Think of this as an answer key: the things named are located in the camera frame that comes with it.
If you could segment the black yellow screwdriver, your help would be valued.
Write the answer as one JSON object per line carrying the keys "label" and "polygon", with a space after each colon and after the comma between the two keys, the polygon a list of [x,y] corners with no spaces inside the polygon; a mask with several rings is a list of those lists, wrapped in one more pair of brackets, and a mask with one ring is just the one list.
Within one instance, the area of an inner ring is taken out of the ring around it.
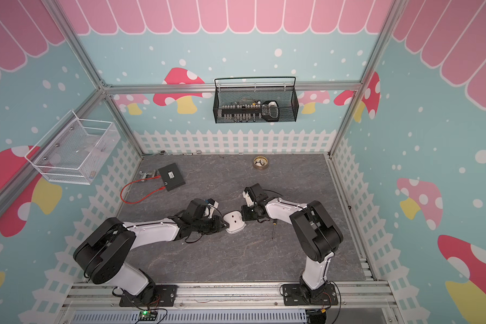
{"label": "black yellow screwdriver", "polygon": [[272,234],[271,234],[271,239],[273,240],[275,238],[275,229],[277,226],[277,220],[273,220],[273,227],[272,227]]}

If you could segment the white alarm device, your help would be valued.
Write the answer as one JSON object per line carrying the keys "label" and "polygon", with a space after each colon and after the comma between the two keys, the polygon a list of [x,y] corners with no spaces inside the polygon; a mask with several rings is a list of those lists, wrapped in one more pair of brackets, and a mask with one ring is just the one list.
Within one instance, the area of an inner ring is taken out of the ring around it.
{"label": "white alarm device", "polygon": [[229,234],[236,234],[246,227],[246,223],[243,221],[240,211],[232,211],[224,215],[224,221],[228,224],[225,229]]}

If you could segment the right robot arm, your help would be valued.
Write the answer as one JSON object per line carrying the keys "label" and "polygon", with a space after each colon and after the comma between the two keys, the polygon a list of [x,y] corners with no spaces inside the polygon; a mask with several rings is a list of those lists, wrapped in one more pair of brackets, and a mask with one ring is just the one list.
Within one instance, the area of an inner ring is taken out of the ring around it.
{"label": "right robot arm", "polygon": [[295,203],[282,198],[253,198],[244,195],[245,217],[284,221],[293,226],[306,255],[301,285],[312,295],[318,294],[327,282],[329,263],[335,256],[344,235],[329,212],[319,201]]}

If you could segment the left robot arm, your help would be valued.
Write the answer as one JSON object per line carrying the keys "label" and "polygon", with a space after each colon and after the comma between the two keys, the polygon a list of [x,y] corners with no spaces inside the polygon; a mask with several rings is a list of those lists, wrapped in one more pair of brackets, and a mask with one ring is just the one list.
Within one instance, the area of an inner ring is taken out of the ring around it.
{"label": "left robot arm", "polygon": [[157,242],[184,240],[194,232],[204,236],[216,234],[227,227],[222,216],[208,217],[204,213],[196,219],[182,213],[140,223],[110,217],[80,244],[73,258],[94,284],[113,284],[133,296],[140,296],[150,289],[153,281],[126,262],[130,251]]}

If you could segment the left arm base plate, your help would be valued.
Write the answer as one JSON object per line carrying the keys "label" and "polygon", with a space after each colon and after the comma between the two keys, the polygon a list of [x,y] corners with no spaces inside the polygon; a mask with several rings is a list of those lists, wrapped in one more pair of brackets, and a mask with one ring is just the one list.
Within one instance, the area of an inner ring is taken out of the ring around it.
{"label": "left arm base plate", "polygon": [[121,296],[120,307],[166,307],[174,306],[177,297],[177,285],[148,285],[139,295],[124,292]]}

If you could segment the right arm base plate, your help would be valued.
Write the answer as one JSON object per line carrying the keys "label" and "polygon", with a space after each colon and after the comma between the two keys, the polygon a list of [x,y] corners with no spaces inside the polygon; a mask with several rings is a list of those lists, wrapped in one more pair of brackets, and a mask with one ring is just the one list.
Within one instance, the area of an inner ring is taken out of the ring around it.
{"label": "right arm base plate", "polygon": [[316,290],[311,290],[306,284],[285,283],[279,288],[286,306],[336,306],[339,304],[336,287],[325,283]]}

